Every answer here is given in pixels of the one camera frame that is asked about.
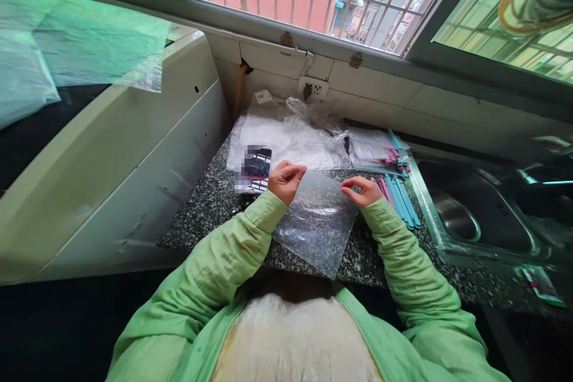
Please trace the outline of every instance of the power socket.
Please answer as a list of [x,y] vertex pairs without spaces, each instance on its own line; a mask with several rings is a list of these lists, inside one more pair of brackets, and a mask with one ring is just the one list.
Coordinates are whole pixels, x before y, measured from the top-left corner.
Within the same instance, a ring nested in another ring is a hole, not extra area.
[[312,86],[312,93],[310,94],[310,98],[315,100],[324,100],[326,99],[326,94],[328,92],[328,82],[321,81],[320,79],[310,78],[308,76],[301,76],[298,80],[298,93],[304,94],[304,88],[306,85]]

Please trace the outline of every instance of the orange hose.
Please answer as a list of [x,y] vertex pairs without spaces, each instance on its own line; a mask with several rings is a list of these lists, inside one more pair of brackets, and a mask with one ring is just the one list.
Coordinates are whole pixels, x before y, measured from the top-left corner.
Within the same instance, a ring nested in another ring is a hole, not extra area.
[[547,31],[553,27],[559,28],[564,23],[568,24],[568,21],[573,21],[572,16],[565,16],[563,18],[557,19],[556,21],[550,22],[549,24],[545,24],[545,25],[535,27],[532,29],[516,28],[516,27],[512,26],[511,24],[509,24],[507,22],[506,18],[504,17],[504,15],[507,11],[507,8],[509,7],[510,4],[513,4],[514,1],[515,0],[501,0],[500,6],[497,9],[497,16],[500,20],[502,27],[505,28],[506,30],[513,32],[513,33],[520,34],[520,35],[532,35],[532,34]]
[[249,66],[247,64],[243,64],[241,69],[239,70],[239,77],[237,79],[237,97],[235,98],[235,109],[233,111],[233,120],[237,119],[239,116],[239,105],[241,103],[241,91],[243,89],[243,79],[245,78],[245,73]]

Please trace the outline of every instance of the green sleeve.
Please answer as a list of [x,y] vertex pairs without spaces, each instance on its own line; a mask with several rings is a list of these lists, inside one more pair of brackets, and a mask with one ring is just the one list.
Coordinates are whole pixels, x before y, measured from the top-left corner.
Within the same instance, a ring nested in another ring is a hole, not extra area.
[[362,209],[404,332],[420,356],[463,381],[507,381],[489,366],[475,317],[461,309],[455,289],[434,268],[416,237],[385,199]]
[[129,321],[113,350],[108,380],[168,380],[201,329],[269,250],[287,206],[265,191],[245,212],[213,230]]

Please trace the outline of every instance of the tile wall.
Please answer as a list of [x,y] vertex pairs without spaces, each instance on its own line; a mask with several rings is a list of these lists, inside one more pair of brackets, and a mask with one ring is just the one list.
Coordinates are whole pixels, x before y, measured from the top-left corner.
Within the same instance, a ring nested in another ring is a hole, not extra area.
[[[243,104],[260,90],[298,97],[302,57],[205,32],[229,106],[233,106],[243,57],[255,70],[245,77]],[[316,55],[309,76],[327,80],[329,98],[346,118],[396,132],[529,162],[546,151],[530,141],[539,135],[573,138],[573,125],[485,100],[431,87]]]

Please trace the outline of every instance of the countertop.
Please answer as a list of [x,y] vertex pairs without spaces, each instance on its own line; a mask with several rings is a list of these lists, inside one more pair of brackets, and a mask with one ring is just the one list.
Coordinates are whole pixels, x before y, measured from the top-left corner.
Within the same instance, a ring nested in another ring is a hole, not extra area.
[[[254,200],[253,196],[234,193],[233,173],[226,169],[228,151],[229,139],[223,143],[165,233],[158,240],[159,246],[191,251],[209,232],[244,210]],[[373,176],[370,172],[356,170],[331,170],[320,173],[339,182],[356,175],[366,178]],[[527,281],[517,274],[492,273],[487,270],[445,264],[438,256],[430,235],[429,225],[422,215],[409,180],[405,181],[405,186],[421,220],[421,228],[414,230],[420,247],[428,254],[438,271],[457,290],[463,302],[514,312],[573,319],[573,294],[570,297],[564,296],[569,308],[561,309],[542,302],[534,294]],[[264,265],[274,269],[321,276],[312,266],[276,241],[272,242]],[[550,277],[555,283],[554,276],[551,274]],[[376,252],[375,242],[361,214],[358,214],[350,234],[337,280],[387,288],[384,265]],[[557,291],[563,295],[564,291],[560,289],[559,284],[556,283]]]

